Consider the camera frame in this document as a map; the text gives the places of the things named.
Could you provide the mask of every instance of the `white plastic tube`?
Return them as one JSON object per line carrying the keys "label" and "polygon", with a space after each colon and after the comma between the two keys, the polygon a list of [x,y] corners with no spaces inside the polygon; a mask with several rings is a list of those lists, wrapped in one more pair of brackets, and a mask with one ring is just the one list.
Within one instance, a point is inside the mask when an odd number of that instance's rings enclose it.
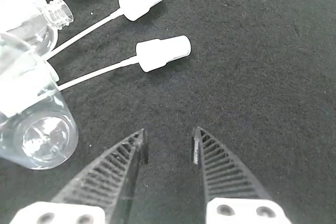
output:
{"label": "white plastic tube", "polygon": [[117,64],[114,64],[114,65],[111,65],[111,66],[108,66],[108,67],[105,67],[105,68],[102,68],[102,69],[99,69],[95,72],[92,72],[92,73],[89,73],[89,74],[86,74],[85,76],[82,76],[82,77],[79,77],[75,80],[72,80],[72,81],[69,81],[67,83],[64,83],[62,85],[60,85],[58,87],[58,90],[59,91],[62,91],[64,89],[67,89],[67,88],[70,88],[76,84],[79,84],[83,81],[86,81],[86,80],[89,80],[93,77],[96,77],[96,76],[99,76],[103,73],[107,73],[109,71],[112,71],[112,70],[115,70],[115,69],[118,69],[118,68],[122,68],[122,67],[126,67],[126,66],[129,66],[129,65],[133,65],[133,64],[137,64],[138,63],[138,58],[137,56],[134,56],[134,57],[131,57],[127,60],[123,60],[123,61],[120,61],[119,63]]}
{"label": "white plastic tube", "polygon": [[115,18],[117,18],[121,15],[122,15],[121,9],[116,10],[110,16],[108,16],[108,17],[102,19],[101,21],[95,23],[94,25],[90,26],[89,28],[85,29],[84,31],[80,32],[79,34],[77,34],[74,37],[72,37],[71,39],[69,39],[67,42],[60,45],[59,47],[57,47],[56,49],[54,49],[50,53],[46,54],[44,56],[44,59],[49,60],[50,58],[52,58],[53,56],[55,56],[56,54],[58,54],[62,50],[66,49],[67,47],[69,47],[70,45],[75,43],[77,40],[83,38],[84,36],[88,35],[90,32],[96,30],[97,28],[101,27],[102,25],[106,24],[107,22],[109,22],[109,21],[111,21],[111,20],[113,20],[113,19],[115,19]]}

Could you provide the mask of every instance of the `black felt surface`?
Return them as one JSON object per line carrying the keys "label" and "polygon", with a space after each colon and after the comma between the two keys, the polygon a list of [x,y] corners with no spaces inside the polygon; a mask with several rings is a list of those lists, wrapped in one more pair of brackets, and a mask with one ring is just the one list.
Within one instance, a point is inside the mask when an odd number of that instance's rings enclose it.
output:
{"label": "black felt surface", "polygon": [[[66,0],[75,21],[59,44],[118,8]],[[237,154],[293,223],[336,222],[336,0],[165,0],[136,22],[99,28],[50,63],[64,83],[135,54],[137,42],[187,35],[192,53],[144,73],[137,65],[63,92],[79,126],[74,155],[44,172],[0,161],[1,223],[50,200],[117,141],[145,127],[130,223],[204,223],[192,128]]]}

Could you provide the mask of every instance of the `clear plastic bottle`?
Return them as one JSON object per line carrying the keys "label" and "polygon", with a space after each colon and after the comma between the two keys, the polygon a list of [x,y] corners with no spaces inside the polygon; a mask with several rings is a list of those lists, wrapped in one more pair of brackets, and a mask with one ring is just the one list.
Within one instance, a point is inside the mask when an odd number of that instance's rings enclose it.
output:
{"label": "clear plastic bottle", "polygon": [[0,156],[29,169],[51,169],[78,143],[76,123],[53,68],[30,45],[0,33]]}
{"label": "clear plastic bottle", "polygon": [[29,43],[40,55],[52,51],[58,30],[73,22],[73,15],[63,0],[2,0],[0,31]]}

